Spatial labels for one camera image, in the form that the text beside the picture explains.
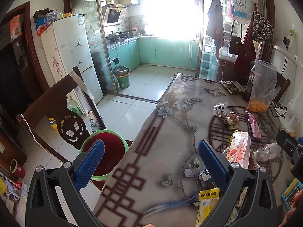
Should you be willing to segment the yellow snack box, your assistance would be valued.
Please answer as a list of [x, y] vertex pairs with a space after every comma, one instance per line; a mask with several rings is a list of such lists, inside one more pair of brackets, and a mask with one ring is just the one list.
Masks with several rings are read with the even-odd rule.
[[205, 219], [207, 219], [208, 215], [219, 201], [219, 194], [220, 189], [218, 187], [200, 191], [195, 227], [199, 227], [205, 221]]

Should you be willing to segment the teal kitchen cabinets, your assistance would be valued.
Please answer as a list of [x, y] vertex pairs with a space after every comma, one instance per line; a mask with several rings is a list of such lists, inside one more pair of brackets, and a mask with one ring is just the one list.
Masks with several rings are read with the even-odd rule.
[[195, 70], [198, 42], [157, 37], [134, 37], [120, 43], [108, 44], [110, 60], [134, 70], [139, 65], [169, 66]]

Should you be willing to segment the clear crushed plastic bottle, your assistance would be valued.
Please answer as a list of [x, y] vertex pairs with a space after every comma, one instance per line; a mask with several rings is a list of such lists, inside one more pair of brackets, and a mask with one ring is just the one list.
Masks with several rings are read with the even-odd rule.
[[281, 147], [277, 143], [266, 144], [253, 152], [257, 162], [266, 162], [278, 157], [281, 153]]

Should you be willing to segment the red basin with green rim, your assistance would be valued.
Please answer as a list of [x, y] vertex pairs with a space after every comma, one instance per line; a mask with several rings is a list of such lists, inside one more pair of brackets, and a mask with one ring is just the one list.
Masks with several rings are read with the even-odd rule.
[[86, 152], [97, 139], [104, 142], [105, 153], [93, 173], [91, 180], [106, 181], [110, 172], [128, 151], [129, 145], [117, 132], [112, 130], [99, 130], [85, 139], [79, 153]]

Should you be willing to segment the white refrigerator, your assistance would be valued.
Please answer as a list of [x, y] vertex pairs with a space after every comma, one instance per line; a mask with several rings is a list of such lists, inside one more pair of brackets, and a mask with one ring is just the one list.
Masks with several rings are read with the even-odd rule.
[[78, 67], [83, 82], [98, 103], [103, 92], [90, 53], [84, 15], [58, 19], [41, 34], [41, 40], [54, 81], [60, 81], [73, 67]]

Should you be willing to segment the pink strawberry milk carton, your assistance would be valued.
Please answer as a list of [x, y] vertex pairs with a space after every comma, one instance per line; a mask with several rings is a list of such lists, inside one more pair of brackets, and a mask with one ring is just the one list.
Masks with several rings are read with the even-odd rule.
[[242, 168], [249, 168], [251, 139], [249, 133], [235, 131], [230, 138], [230, 145], [222, 152], [230, 162], [238, 163]]

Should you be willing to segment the pink Pocky wrapper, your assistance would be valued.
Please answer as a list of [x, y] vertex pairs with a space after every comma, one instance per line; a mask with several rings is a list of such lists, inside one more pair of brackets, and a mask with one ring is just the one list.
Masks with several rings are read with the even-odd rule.
[[248, 122], [251, 126], [253, 137], [255, 137], [257, 139], [261, 139], [262, 138], [261, 132], [259, 130], [259, 126], [257, 124], [255, 116], [252, 113], [248, 112], [248, 111], [246, 111], [245, 113], [248, 116]]

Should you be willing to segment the dark snack package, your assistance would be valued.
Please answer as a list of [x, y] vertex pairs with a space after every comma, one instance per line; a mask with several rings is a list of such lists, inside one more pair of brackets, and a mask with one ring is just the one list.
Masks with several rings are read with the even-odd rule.
[[238, 82], [220, 81], [219, 83], [232, 95], [242, 95], [245, 92], [245, 89]]

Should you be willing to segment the blue framed picture book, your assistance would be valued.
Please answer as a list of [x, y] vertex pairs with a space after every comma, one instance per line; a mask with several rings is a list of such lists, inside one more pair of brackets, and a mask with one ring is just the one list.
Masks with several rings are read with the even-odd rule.
[[301, 190], [302, 183], [297, 178], [295, 178], [286, 188], [286, 190], [281, 194], [281, 198], [288, 210], [294, 205], [294, 197]]

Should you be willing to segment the range hood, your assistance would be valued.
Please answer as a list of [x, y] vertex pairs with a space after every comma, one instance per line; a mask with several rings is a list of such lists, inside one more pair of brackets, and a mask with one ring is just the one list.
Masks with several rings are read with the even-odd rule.
[[115, 26], [122, 23], [126, 14], [127, 5], [123, 4], [108, 4], [102, 7], [103, 25]]

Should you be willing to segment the dark red hanging garment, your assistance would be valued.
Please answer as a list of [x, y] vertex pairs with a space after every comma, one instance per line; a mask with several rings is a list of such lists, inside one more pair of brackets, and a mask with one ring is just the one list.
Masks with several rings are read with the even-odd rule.
[[256, 51], [252, 40], [253, 19], [254, 17], [252, 15], [240, 53], [233, 65], [233, 70], [239, 79], [247, 78], [250, 71], [250, 63], [256, 59]]

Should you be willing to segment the brown paper wrapper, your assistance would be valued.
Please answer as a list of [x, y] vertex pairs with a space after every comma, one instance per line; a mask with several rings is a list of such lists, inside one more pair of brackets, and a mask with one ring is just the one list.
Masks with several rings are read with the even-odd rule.
[[239, 116], [235, 112], [230, 112], [224, 119], [224, 123], [231, 129], [236, 130], [240, 127]]

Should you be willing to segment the green kitchen trash bin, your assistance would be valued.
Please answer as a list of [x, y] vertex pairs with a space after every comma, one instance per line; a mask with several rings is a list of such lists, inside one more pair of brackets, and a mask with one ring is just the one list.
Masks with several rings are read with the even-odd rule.
[[121, 89], [126, 89], [129, 87], [129, 68], [125, 66], [116, 66], [113, 70], [113, 75], [118, 80], [118, 84]]

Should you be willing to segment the black patterned hanging bag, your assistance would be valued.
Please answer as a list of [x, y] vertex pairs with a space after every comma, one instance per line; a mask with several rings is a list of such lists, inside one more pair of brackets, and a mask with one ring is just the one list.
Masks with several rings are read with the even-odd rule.
[[274, 26], [258, 11], [253, 13], [252, 40], [262, 43], [274, 35]]

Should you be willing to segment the white cup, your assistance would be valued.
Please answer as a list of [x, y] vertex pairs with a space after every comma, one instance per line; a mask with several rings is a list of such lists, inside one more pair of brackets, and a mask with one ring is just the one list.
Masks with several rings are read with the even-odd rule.
[[294, 115], [294, 116], [290, 119], [290, 121], [289, 121], [289, 127], [290, 127], [290, 129], [294, 130], [294, 129], [295, 129], [295, 126], [296, 126], [298, 123], [299, 123], [299, 120], [298, 120], [297, 116]]

